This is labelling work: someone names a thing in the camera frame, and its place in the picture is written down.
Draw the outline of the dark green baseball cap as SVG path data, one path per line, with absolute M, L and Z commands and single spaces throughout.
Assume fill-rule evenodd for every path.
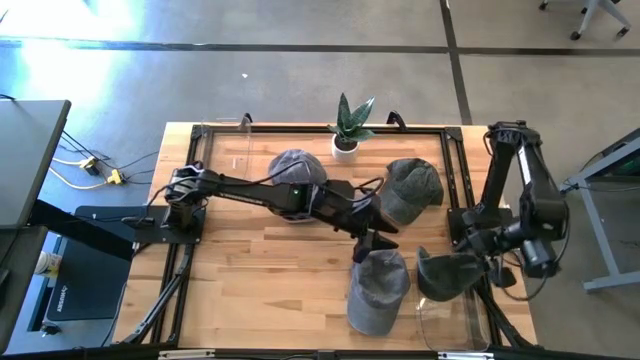
M 401 158 L 386 166 L 385 184 L 378 193 L 381 212 L 407 226 L 429 206 L 441 206 L 444 188 L 437 169 L 421 158 Z
M 469 289 L 485 273 L 484 261 L 473 254 L 432 256 L 416 250 L 417 284 L 420 292 L 436 302 L 447 302 Z

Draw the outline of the white round plant pot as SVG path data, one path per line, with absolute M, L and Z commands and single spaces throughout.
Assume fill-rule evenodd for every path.
M 358 156 L 360 144 L 351 142 L 345 145 L 340 141 L 337 134 L 334 134 L 331 140 L 331 153 L 334 159 L 339 163 L 354 163 Z

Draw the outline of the grey metal table frame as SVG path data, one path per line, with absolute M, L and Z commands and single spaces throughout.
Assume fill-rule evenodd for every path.
M 638 226 L 634 242 L 640 245 L 640 127 L 597 152 L 560 183 L 563 195 L 573 191 L 580 194 L 607 269 L 605 276 L 584 282 L 584 290 L 640 284 L 640 270 L 624 272 L 619 268 L 607 234 L 609 230 L 621 233 Z M 607 221 L 594 200 L 596 195 L 612 195 L 621 202 L 622 213 L 613 214 Z

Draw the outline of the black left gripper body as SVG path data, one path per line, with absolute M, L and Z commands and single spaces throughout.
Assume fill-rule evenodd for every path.
M 376 222 L 378 210 L 371 204 L 356 206 L 352 203 L 322 202 L 312 205 L 312 216 L 336 231 L 359 235 Z

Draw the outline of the green snake plant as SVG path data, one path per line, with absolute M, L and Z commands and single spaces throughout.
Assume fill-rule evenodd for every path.
M 335 125 L 327 128 L 345 143 L 360 143 L 369 140 L 374 132 L 364 127 L 373 109 L 375 98 L 370 97 L 355 110 L 351 110 L 348 99 L 341 94 L 338 104 L 338 112 Z

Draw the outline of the clear plastic bin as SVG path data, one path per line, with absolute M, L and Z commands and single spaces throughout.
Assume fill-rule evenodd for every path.
M 418 333 L 434 351 L 484 351 L 491 335 L 484 305 L 473 289 L 446 302 L 412 291 Z
M 253 123 L 241 125 L 241 119 L 220 118 L 228 128 L 200 124 L 202 168 L 216 172 L 220 177 L 247 178 L 251 167 Z

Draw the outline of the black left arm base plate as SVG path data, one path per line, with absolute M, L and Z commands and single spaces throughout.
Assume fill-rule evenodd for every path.
M 197 244 L 202 239 L 206 209 L 188 210 L 182 217 L 168 216 L 169 206 L 80 206 L 75 216 L 128 240 L 148 244 Z

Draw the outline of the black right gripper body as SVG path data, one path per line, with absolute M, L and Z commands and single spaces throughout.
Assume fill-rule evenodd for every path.
M 455 245 L 456 252 L 473 251 L 479 255 L 491 255 L 496 249 L 497 228 L 500 215 L 497 211 L 478 213 L 467 210 L 461 215 L 462 232 Z

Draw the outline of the black rig strut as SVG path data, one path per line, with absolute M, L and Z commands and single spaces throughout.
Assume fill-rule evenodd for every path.
M 27 224 L 45 226 L 58 235 L 124 260 L 130 261 L 134 253 L 132 243 L 125 238 L 41 200 L 34 203 Z

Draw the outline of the black rig crossbar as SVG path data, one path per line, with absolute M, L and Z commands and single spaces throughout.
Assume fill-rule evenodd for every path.
M 0 355 L 0 360 L 635 360 L 604 355 L 491 346 L 485 351 L 178 349 L 115 345 Z

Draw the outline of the grey office chair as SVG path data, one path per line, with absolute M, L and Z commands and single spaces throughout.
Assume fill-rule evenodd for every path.
M 569 35 L 569 39 L 571 41 L 579 40 L 583 33 L 588 29 L 589 24 L 596 12 L 597 8 L 602 9 L 604 12 L 608 13 L 611 17 L 616 19 L 620 24 L 621 28 L 616 33 L 616 38 L 624 37 L 631 29 L 631 22 L 624 16 L 624 14 L 617 8 L 618 4 L 622 0 L 581 0 L 583 2 L 581 8 L 582 20 L 580 26 L 577 30 L 573 31 Z

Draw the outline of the white yellow cup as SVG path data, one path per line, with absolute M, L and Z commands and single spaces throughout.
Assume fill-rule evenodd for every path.
M 55 278 L 59 273 L 61 261 L 61 255 L 41 251 L 34 268 L 34 274 L 47 278 Z

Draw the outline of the dark desk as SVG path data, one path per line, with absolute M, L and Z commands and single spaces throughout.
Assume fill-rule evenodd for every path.
M 0 230 L 0 355 L 9 344 L 48 229 Z

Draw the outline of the black aluminium table frame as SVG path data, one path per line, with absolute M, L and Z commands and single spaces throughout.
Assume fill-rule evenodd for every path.
M 266 175 L 279 153 L 314 154 L 333 178 L 356 184 L 382 176 L 398 158 L 432 163 L 454 188 L 445 196 L 462 206 L 480 196 L 489 166 L 481 126 L 414 125 L 406 132 L 383 125 L 359 149 L 354 163 L 337 162 L 323 125 L 256 124 L 248 179 Z M 179 346 L 424 350 L 414 296 L 405 298 L 391 333 L 355 331 L 346 318 L 353 243 L 323 224 L 289 224 L 268 210 L 214 198 L 187 281 Z

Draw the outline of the grey desk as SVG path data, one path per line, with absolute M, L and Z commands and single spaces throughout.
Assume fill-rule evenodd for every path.
M 70 108 L 68 100 L 0 100 L 0 229 L 27 223 Z

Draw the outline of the grey-blue denim baseball cap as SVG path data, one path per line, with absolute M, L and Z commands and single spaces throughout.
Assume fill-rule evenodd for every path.
M 346 314 L 367 336 L 387 336 L 410 289 L 406 262 L 396 250 L 376 250 L 351 268 Z
M 328 175 L 322 163 L 302 149 L 288 149 L 276 156 L 268 166 L 273 185 L 280 183 L 313 183 L 322 185 Z

